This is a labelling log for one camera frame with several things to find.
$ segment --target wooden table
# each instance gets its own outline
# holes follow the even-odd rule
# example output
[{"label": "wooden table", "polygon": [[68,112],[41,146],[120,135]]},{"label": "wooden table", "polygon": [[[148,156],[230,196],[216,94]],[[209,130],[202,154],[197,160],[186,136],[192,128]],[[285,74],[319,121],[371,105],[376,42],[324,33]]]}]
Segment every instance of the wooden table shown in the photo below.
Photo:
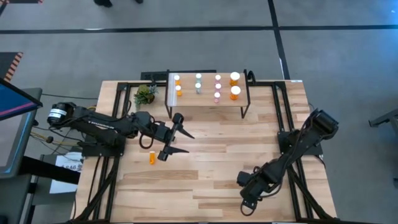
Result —
[{"label": "wooden table", "polygon": [[[102,84],[97,112],[111,115],[116,81]],[[290,107],[295,127],[301,127],[310,109],[302,82],[286,81]],[[176,147],[190,151],[169,157],[167,162],[149,164],[149,151],[138,145],[138,139],[127,140],[121,158],[116,184],[112,222],[270,222],[292,221],[294,212],[287,176],[281,191],[259,202],[250,217],[241,215],[239,206],[241,187],[236,183],[238,172],[251,172],[279,157],[276,133],[278,122],[272,90],[266,86],[250,87],[251,110],[245,119],[238,111],[228,107],[176,108],[185,116],[184,128],[195,139],[176,135]],[[159,95],[151,105],[143,105],[156,120],[167,121],[164,108],[165,88],[159,87]],[[283,108],[282,95],[279,93]],[[151,151],[159,152],[162,144],[155,142]],[[85,160],[76,193],[77,214],[86,207],[91,179],[97,158]],[[303,156],[303,167],[308,189],[330,215],[335,216],[326,172],[314,156]],[[98,186],[97,172],[93,192]],[[298,190],[302,216],[305,216],[303,199]],[[104,215],[107,194],[101,204]]]},{"label": "wooden table", "polygon": [[[177,96],[175,91],[174,76],[180,76],[180,83],[182,87],[182,96]],[[231,93],[231,85],[229,84],[230,73],[202,73],[201,77],[201,93],[198,94],[195,88],[197,82],[196,73],[170,73],[167,82],[166,95],[166,109],[169,118],[172,117],[173,107],[196,107],[197,110],[203,107],[240,107],[241,116],[245,117],[250,106],[250,92],[247,86],[248,76],[240,73],[240,79],[237,86],[240,87],[241,92],[237,100],[231,100],[229,94]],[[214,102],[215,93],[215,76],[220,75],[221,80],[221,97],[220,102]]]}]

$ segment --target butcher block tabletop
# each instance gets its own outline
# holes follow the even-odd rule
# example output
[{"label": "butcher block tabletop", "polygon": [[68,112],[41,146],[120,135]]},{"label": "butcher block tabletop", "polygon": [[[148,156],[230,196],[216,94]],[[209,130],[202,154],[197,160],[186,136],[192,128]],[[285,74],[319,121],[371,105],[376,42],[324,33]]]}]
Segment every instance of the butcher block tabletop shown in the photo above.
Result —
[{"label": "butcher block tabletop", "polygon": [[[121,81],[104,81],[99,93],[96,112],[112,115],[116,87]],[[145,83],[145,81],[127,81]],[[302,82],[285,81],[290,108],[296,128],[301,127],[310,113]],[[269,86],[251,86],[251,108],[241,119],[235,107],[176,107],[175,113],[185,117],[184,128],[195,139],[176,134],[172,145],[190,153],[169,156],[166,162],[156,160],[149,164],[149,151],[158,153],[161,142],[154,142],[151,149],[141,149],[138,139],[128,139],[119,164],[111,222],[272,222],[295,220],[287,175],[280,192],[265,198],[250,217],[240,212],[241,187],[236,183],[239,171],[252,172],[254,166],[278,158],[279,131],[272,90]],[[156,120],[166,121],[171,127],[165,109],[165,87],[150,105],[142,105]],[[131,101],[134,93],[131,90]],[[122,111],[124,93],[118,111]],[[281,92],[279,101],[285,111]],[[287,125],[285,114],[282,115]],[[144,138],[144,145],[150,143]],[[84,161],[76,192],[76,214],[87,205],[91,180],[97,157]],[[315,156],[303,156],[303,168],[307,185],[318,203],[331,216],[336,216],[328,179],[323,164]],[[98,166],[93,195],[97,191],[101,172]],[[298,199],[302,216],[305,207],[300,191]],[[105,193],[100,218],[104,217]]]}]

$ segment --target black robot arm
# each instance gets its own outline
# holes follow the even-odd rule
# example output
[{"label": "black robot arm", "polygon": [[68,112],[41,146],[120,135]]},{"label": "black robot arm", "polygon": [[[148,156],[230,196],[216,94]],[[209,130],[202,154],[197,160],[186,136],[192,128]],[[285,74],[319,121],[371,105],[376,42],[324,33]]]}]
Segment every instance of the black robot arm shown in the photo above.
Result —
[{"label": "black robot arm", "polygon": [[164,122],[155,121],[154,117],[146,111],[138,111],[125,115],[122,118],[113,118],[105,114],[88,110],[82,106],[76,106],[74,103],[57,103],[52,106],[47,122],[50,129],[60,129],[71,127],[82,133],[95,138],[96,143],[87,145],[85,142],[79,142],[83,147],[83,155],[113,156],[122,155],[126,138],[135,138],[139,133],[140,145],[144,149],[150,146],[143,146],[141,143],[143,136],[165,143],[163,150],[159,153],[158,159],[166,161],[169,155],[177,152],[187,152],[183,149],[171,147],[170,144],[175,139],[177,131],[194,138],[183,128],[183,116],[176,113],[173,117],[173,127],[169,128]]},{"label": "black robot arm", "polygon": [[237,183],[243,187],[240,194],[242,205],[255,210],[257,201],[261,201],[263,192],[271,193],[280,184],[288,166],[303,156],[312,146],[318,145],[323,139],[332,138],[338,130],[338,122],[324,111],[313,111],[304,122],[301,130],[295,130],[284,139],[282,144],[289,150],[278,159],[255,167],[252,174],[240,172]]}]

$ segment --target white label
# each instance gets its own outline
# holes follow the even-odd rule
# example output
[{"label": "white label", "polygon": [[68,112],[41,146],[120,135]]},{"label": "white label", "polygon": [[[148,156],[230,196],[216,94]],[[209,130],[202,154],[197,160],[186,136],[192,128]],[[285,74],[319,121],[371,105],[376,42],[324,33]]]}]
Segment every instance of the white label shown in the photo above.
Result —
[{"label": "white label", "polygon": [[49,114],[49,117],[61,118],[61,115],[60,115],[60,114],[57,114],[57,113],[50,113],[50,114]]},{"label": "white label", "polygon": [[59,109],[51,109],[50,113],[58,113],[58,114],[62,114],[62,115],[67,115],[66,111],[59,110]]},{"label": "white label", "polygon": [[101,127],[104,127],[104,128],[108,128],[108,129],[114,129],[114,127],[112,127],[112,126],[108,126],[108,125],[105,125],[105,124],[99,124],[99,123],[97,123],[97,122],[92,122],[92,121],[88,121],[90,124],[95,124],[95,125],[97,125],[97,126],[101,126]]}]

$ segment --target shoe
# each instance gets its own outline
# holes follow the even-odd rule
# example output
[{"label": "shoe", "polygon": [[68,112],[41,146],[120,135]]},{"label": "shoe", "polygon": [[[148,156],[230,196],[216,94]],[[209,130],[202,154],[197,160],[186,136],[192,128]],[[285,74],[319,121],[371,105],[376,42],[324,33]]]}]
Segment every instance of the shoe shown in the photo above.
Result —
[{"label": "shoe", "polygon": [[104,6],[104,7],[112,7],[113,4],[109,1],[109,2],[107,2],[107,3],[104,3],[103,6]]},{"label": "shoe", "polygon": [[97,6],[104,6],[104,7],[112,7],[113,4],[111,3],[110,0],[94,0],[94,3]]}]

